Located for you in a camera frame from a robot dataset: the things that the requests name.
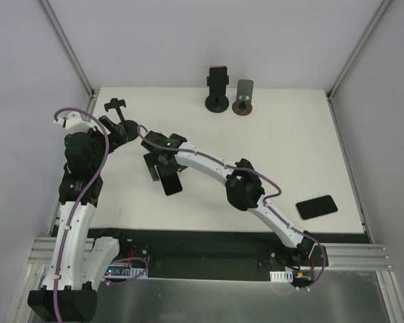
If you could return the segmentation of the purple phone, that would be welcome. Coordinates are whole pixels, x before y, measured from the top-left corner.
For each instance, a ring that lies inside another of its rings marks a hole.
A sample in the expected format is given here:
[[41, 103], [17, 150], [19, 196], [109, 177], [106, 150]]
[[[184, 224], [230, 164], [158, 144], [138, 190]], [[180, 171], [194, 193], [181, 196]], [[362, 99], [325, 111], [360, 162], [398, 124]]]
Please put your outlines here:
[[226, 87], [229, 84], [228, 68], [225, 65], [209, 68], [207, 86], [209, 97], [219, 98], [226, 95]]

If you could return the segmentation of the white-edged phone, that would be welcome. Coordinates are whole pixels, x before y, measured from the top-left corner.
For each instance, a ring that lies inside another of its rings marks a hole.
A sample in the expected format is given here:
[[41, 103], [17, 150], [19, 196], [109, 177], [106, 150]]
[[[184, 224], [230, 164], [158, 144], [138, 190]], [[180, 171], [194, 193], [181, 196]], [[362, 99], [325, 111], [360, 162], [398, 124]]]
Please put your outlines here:
[[331, 195], [298, 202], [296, 203], [296, 209], [302, 220], [315, 219], [338, 212], [338, 206]]

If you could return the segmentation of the black round-base clamp stand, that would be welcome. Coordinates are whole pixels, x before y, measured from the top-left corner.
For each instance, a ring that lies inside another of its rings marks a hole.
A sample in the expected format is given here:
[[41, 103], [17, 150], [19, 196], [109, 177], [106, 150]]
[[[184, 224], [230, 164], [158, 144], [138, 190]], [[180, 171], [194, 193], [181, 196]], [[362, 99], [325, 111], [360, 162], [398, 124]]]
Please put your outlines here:
[[209, 95], [205, 99], [205, 107], [212, 113], [225, 112], [229, 107], [229, 99], [226, 96], [226, 88], [229, 84], [229, 76], [207, 76]]

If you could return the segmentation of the black phone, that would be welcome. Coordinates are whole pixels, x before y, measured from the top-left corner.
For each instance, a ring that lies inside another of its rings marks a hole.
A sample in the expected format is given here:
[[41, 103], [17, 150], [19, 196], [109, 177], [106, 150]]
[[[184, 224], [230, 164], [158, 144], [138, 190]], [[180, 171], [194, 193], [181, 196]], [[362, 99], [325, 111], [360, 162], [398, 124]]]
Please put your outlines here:
[[162, 183], [162, 187], [166, 196], [172, 196], [174, 194], [182, 192], [182, 184], [176, 172], [160, 172], [160, 181]]

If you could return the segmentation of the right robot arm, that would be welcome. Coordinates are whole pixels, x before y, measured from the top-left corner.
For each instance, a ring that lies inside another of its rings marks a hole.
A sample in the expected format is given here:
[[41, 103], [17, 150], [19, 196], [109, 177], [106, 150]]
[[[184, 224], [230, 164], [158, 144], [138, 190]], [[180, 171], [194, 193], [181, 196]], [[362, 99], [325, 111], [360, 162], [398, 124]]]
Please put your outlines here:
[[248, 211], [259, 218], [281, 243], [290, 249], [294, 264], [305, 265], [312, 260], [314, 249], [322, 254], [322, 267], [327, 266], [324, 246], [300, 226], [289, 220], [265, 194], [262, 181], [276, 186], [266, 176], [258, 173], [247, 160], [229, 161], [201, 151], [184, 137], [169, 137], [154, 131], [140, 135], [141, 145], [148, 150], [144, 155], [150, 175], [162, 183], [165, 195], [182, 191], [178, 173], [192, 168], [224, 185], [227, 201], [239, 211]]

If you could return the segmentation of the black stand with wooden base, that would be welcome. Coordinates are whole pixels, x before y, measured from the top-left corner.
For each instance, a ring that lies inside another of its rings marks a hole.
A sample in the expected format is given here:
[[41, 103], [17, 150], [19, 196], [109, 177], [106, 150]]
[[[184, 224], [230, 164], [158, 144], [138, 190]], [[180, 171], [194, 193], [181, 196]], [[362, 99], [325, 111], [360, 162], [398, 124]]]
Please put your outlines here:
[[236, 88], [236, 100], [232, 105], [232, 111], [239, 116], [247, 116], [253, 111], [254, 81], [251, 79], [239, 79]]

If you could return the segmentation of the tall black clamp stand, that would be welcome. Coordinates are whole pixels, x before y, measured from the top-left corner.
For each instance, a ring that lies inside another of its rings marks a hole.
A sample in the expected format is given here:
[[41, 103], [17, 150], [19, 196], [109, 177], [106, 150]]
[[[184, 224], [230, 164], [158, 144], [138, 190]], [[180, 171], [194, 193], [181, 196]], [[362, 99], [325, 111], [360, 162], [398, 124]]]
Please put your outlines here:
[[104, 104], [104, 109], [106, 112], [109, 110], [115, 110], [119, 116], [120, 122], [119, 124], [123, 126], [125, 134], [127, 136], [127, 141], [133, 141], [138, 137], [137, 127], [138, 124], [134, 120], [125, 119], [121, 108], [126, 108], [125, 99], [111, 98], [108, 103]]

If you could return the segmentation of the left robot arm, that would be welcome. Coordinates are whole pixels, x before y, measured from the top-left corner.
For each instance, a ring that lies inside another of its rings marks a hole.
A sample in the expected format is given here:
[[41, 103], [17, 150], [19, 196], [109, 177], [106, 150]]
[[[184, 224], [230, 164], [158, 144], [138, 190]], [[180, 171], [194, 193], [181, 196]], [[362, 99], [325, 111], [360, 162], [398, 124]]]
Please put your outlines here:
[[28, 305], [45, 322], [91, 322], [98, 288], [112, 261], [126, 259], [129, 246], [98, 238], [85, 253], [88, 230], [97, 209], [105, 157], [128, 141], [122, 124], [101, 116], [96, 125], [70, 112], [57, 123], [67, 130], [64, 174], [59, 186], [59, 230], [48, 272]]

